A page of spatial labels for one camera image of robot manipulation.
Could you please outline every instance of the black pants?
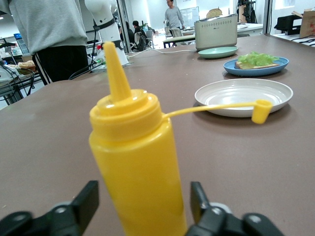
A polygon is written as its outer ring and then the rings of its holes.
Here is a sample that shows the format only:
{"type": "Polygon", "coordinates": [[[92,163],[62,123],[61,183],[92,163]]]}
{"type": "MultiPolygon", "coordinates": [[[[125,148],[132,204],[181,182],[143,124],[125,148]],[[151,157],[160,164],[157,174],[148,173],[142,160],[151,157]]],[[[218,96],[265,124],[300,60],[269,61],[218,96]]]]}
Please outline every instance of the black pants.
{"type": "Polygon", "coordinates": [[[44,85],[60,80],[67,80],[74,72],[88,66],[85,46],[46,48],[33,55],[32,60],[44,85]]]}

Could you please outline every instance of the green plate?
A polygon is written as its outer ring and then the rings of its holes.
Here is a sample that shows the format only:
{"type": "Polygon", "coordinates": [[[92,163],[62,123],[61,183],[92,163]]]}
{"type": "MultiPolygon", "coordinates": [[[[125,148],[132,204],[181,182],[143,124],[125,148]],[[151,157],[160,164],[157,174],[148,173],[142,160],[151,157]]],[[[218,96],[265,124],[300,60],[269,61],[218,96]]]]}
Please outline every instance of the green plate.
{"type": "Polygon", "coordinates": [[[199,55],[202,58],[214,59],[214,58],[224,58],[230,55],[235,54],[238,50],[238,47],[219,47],[219,48],[209,48],[206,50],[202,50],[199,55]]]}

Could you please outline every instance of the table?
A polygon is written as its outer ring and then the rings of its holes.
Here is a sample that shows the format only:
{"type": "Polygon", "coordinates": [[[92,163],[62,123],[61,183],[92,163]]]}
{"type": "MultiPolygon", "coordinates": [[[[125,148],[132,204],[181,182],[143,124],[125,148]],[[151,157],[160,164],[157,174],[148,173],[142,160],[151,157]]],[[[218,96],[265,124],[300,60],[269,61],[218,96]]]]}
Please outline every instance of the table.
{"type": "Polygon", "coordinates": [[[195,35],[186,35],[186,36],[180,36],[180,37],[173,37],[169,38],[163,41],[164,48],[166,48],[166,45],[168,44],[168,47],[171,47],[171,43],[179,43],[179,42],[187,42],[195,40],[195,35]]]}
{"type": "Polygon", "coordinates": [[[195,34],[195,28],[190,28],[190,29],[181,29],[182,35],[193,35],[195,34]]]}
{"type": "MultiPolygon", "coordinates": [[[[315,49],[259,35],[238,39],[237,54],[202,59],[193,52],[143,52],[125,67],[132,88],[158,96],[163,112],[195,105],[202,86],[238,78],[223,64],[250,51],[288,58],[281,72],[260,77],[290,86],[288,105],[264,125],[249,118],[209,112],[172,118],[188,224],[191,181],[208,198],[241,217],[259,212],[286,236],[315,232],[315,49]]],[[[174,52],[176,48],[163,49],[174,52]]],[[[0,111],[0,218],[19,210],[35,217],[56,203],[71,201],[89,180],[100,181],[100,206],[85,235],[120,236],[123,230],[91,154],[89,111],[109,94],[106,73],[49,84],[0,111]]]]}
{"type": "Polygon", "coordinates": [[[250,36],[262,34],[263,24],[245,23],[237,26],[237,34],[249,34],[250,36]]]}
{"type": "MultiPolygon", "coordinates": [[[[241,34],[249,34],[250,36],[255,36],[255,35],[259,35],[262,33],[262,24],[250,24],[250,23],[246,23],[245,28],[237,28],[237,34],[241,35],[241,34]]],[[[166,40],[163,41],[163,45],[164,48],[166,48],[166,45],[168,45],[168,47],[171,47],[170,44],[171,43],[179,43],[179,42],[187,42],[187,41],[192,41],[195,40],[195,35],[185,35],[185,36],[181,36],[181,37],[173,37],[173,38],[168,38],[166,40]]]]}
{"type": "Polygon", "coordinates": [[[313,37],[300,38],[299,34],[286,35],[285,33],[274,34],[273,36],[290,40],[295,43],[303,43],[304,45],[308,45],[312,47],[315,46],[315,38],[313,37]]]}

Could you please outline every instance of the sandwich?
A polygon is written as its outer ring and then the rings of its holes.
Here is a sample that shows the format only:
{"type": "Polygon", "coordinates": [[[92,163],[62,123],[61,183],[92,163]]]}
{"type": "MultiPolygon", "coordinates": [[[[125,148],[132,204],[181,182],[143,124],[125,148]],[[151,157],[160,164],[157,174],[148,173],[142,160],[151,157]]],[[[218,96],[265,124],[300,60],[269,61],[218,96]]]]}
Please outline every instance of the sandwich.
{"type": "Polygon", "coordinates": [[[274,67],[279,65],[274,63],[276,60],[279,58],[264,53],[251,52],[238,58],[235,62],[235,69],[249,70],[274,67]]]}

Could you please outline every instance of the person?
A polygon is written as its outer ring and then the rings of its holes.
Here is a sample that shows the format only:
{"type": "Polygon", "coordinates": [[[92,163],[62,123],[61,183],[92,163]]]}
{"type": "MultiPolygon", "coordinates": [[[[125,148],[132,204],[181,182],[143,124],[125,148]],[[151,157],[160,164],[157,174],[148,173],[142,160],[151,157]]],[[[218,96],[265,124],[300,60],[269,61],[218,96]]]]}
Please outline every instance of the person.
{"type": "Polygon", "coordinates": [[[141,32],[141,34],[145,37],[146,36],[146,33],[144,33],[143,29],[141,29],[141,27],[139,26],[139,22],[138,21],[133,21],[132,22],[132,25],[134,27],[134,33],[138,33],[138,32],[141,32]]]}
{"type": "MultiPolygon", "coordinates": [[[[128,38],[130,43],[134,43],[134,33],[133,31],[129,28],[129,23],[126,21],[126,27],[127,27],[127,33],[128,33],[128,38]]],[[[120,34],[120,39],[123,41],[123,32],[122,32],[122,27],[118,26],[119,28],[119,34],[120,34]]]]}
{"type": "Polygon", "coordinates": [[[182,16],[179,8],[173,5],[173,0],[167,0],[167,5],[168,5],[168,8],[165,11],[164,24],[165,24],[165,22],[168,22],[170,29],[172,29],[172,28],[179,28],[180,29],[180,24],[181,24],[182,28],[184,29],[185,28],[184,20],[183,20],[183,16],[182,16]]]}
{"type": "Polygon", "coordinates": [[[0,0],[0,10],[13,16],[45,85],[88,69],[79,0],[0,0]]]}

